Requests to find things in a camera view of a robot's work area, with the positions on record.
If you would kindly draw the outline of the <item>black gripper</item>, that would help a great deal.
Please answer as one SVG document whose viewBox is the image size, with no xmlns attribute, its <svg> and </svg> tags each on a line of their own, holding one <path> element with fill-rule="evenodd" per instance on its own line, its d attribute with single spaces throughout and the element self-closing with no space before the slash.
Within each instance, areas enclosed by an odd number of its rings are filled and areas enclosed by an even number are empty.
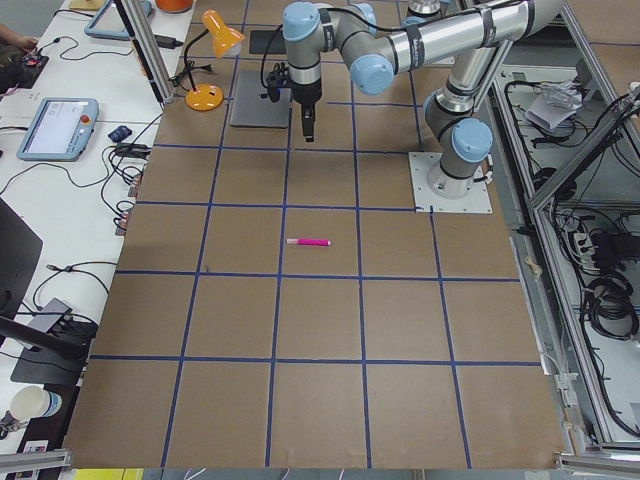
<svg viewBox="0 0 640 480">
<path fill-rule="evenodd" d="M 320 100 L 320 83 L 292 83 L 293 99 L 301 106 L 302 134 L 306 142 L 315 141 L 315 105 Z"/>
</svg>

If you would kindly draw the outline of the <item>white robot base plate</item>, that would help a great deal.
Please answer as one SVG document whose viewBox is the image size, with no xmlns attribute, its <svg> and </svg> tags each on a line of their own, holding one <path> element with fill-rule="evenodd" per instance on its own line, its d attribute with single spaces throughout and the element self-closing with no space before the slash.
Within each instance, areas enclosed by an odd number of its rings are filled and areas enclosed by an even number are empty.
<svg viewBox="0 0 640 480">
<path fill-rule="evenodd" d="M 440 165 L 439 152 L 410 152 L 409 170 L 414 210 L 418 213 L 492 214 L 487 178 L 481 163 L 474 176 L 454 179 Z"/>
</svg>

